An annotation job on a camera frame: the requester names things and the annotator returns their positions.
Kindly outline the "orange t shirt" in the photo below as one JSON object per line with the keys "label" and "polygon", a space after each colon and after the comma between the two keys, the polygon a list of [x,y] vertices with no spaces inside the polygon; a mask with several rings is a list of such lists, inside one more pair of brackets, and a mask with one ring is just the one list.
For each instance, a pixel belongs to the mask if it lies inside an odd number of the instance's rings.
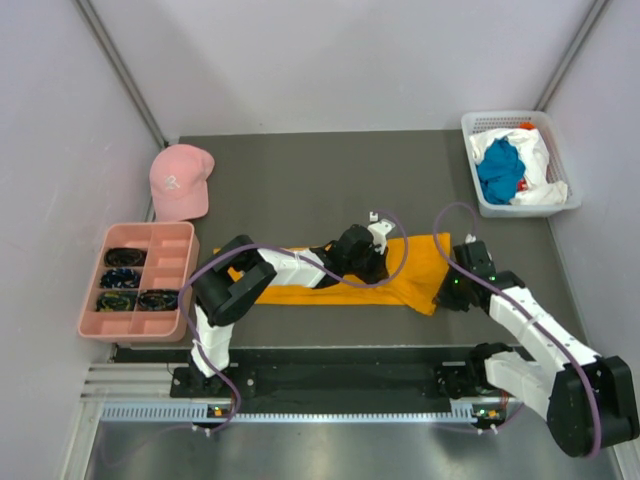
{"label": "orange t shirt", "polygon": [[[386,265],[389,278],[379,284],[366,285],[360,281],[353,282],[347,277],[342,284],[321,290],[297,286],[269,286],[256,303],[300,306],[408,306],[430,316],[436,309],[434,298],[449,269],[445,256],[449,253],[450,246],[449,234],[387,239]],[[238,250],[242,252],[249,248],[266,247],[253,242]],[[266,249],[280,251],[283,248]],[[211,257],[208,269],[223,260],[215,255]]]}

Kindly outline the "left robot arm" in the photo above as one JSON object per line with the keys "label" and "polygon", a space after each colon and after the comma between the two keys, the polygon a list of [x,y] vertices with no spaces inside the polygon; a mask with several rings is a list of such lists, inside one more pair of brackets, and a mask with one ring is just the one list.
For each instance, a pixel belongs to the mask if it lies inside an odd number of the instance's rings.
{"label": "left robot arm", "polygon": [[253,307],[269,286],[321,290],[342,284],[347,277],[366,285],[389,278],[387,236],[395,224],[388,219],[368,226],[354,224],[339,239],[302,250],[240,247],[253,243],[240,235],[215,256],[223,260],[192,285],[196,332],[191,351],[196,369],[192,384],[205,396],[226,387],[233,325]]}

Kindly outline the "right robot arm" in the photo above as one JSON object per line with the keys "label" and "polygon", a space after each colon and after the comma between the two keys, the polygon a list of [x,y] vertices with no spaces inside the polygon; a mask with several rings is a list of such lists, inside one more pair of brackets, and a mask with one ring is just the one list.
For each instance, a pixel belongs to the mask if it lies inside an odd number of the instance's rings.
{"label": "right robot arm", "polygon": [[484,242],[470,238],[453,248],[435,298],[451,311],[477,307],[525,349],[481,343],[460,368],[440,367],[436,378],[451,398],[502,390],[536,412],[570,457],[639,437],[632,373],[618,356],[604,357],[577,340],[536,301],[511,271],[499,272]]}

